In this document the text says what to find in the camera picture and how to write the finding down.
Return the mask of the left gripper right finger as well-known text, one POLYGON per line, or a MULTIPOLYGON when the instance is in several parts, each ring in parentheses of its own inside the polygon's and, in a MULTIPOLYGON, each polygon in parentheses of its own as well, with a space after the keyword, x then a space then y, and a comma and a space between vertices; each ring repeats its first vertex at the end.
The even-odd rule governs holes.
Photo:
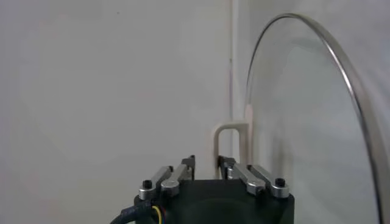
POLYGON ((243 165, 234 158, 225 156, 218 156, 217 165, 222 179, 240 180, 251 195, 257 196, 261 191, 267 191, 275 198, 289 197, 289 187, 285 179, 273 177, 259 165, 243 165))

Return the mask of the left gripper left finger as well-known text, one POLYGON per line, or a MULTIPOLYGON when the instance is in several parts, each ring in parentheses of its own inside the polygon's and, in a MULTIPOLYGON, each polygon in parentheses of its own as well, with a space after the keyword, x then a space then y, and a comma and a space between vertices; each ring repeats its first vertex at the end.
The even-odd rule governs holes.
POLYGON ((194 180, 196 159, 194 155, 182 159, 174 169, 172 166, 163 166, 151 178, 142 182, 138 197, 140 200, 152 200, 160 193, 175 197, 180 192, 180 184, 185 180, 194 180))

